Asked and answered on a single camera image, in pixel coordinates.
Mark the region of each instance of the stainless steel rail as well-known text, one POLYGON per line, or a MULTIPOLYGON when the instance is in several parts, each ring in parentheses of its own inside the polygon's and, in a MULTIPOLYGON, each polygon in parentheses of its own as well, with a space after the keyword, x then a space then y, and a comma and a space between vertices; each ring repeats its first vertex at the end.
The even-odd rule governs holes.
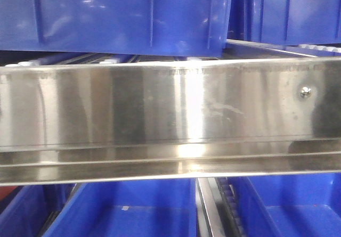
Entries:
POLYGON ((0 185, 340 171, 340 64, 0 68, 0 185))

